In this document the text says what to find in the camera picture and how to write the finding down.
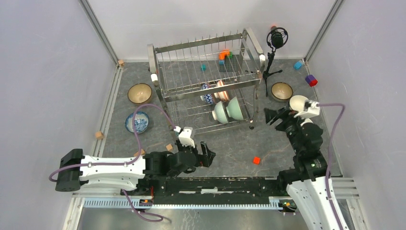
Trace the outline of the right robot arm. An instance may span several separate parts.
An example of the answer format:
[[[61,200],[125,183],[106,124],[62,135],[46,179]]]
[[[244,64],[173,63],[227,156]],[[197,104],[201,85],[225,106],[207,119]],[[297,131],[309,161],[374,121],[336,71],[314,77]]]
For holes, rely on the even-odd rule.
[[[346,230],[330,178],[330,163],[320,151],[323,129],[288,107],[264,109],[266,123],[284,132],[295,152],[294,168],[278,174],[277,191],[290,196],[310,230]]]

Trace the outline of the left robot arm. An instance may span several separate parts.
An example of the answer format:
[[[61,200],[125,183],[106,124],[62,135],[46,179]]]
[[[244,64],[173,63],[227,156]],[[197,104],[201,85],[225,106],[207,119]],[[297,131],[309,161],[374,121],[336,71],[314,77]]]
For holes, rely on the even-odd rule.
[[[179,142],[178,152],[154,151],[144,156],[130,158],[100,158],[84,155],[82,149],[72,149],[60,160],[55,171],[55,190],[74,192],[82,187],[116,188],[135,191],[145,195],[150,190],[150,180],[175,178],[189,174],[198,167],[210,167],[216,153],[207,144],[200,143],[202,151],[196,147],[183,146]]]

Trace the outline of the dark bowl with lattice band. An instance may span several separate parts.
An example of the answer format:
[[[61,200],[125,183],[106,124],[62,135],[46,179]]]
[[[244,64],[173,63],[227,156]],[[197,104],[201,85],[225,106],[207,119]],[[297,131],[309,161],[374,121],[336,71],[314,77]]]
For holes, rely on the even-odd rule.
[[[277,82],[271,87],[271,96],[278,102],[286,102],[293,96],[293,89],[286,82]]]

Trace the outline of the white blue floral bowl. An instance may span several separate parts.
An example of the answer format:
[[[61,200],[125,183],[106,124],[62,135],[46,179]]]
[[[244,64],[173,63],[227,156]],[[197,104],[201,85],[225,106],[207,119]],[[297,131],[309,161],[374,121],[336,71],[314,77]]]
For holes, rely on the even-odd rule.
[[[130,133],[134,133],[134,127],[136,129],[136,132],[138,134],[143,133],[144,131],[147,130],[147,127],[149,125],[149,116],[142,111],[139,111],[136,113],[136,116],[134,116],[134,113],[131,113],[125,120],[124,127],[126,128],[127,131]]]

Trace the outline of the blue rimmed small bowl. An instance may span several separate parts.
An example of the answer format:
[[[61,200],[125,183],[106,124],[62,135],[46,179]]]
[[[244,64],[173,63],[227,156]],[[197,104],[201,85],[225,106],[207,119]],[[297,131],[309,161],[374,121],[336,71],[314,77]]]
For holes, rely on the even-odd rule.
[[[292,96],[289,100],[289,107],[298,112],[294,117],[304,120],[300,126],[303,126],[306,123],[313,123],[309,118],[309,109],[312,107],[312,101],[308,100],[307,97],[302,95]]]

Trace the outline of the copper bowl with floral motif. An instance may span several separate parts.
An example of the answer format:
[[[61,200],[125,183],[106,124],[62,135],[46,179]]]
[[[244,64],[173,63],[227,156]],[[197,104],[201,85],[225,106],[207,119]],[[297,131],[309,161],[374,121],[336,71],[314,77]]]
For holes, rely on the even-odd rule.
[[[137,106],[147,104],[152,99],[152,88],[146,83],[135,84],[128,90],[127,98]]]

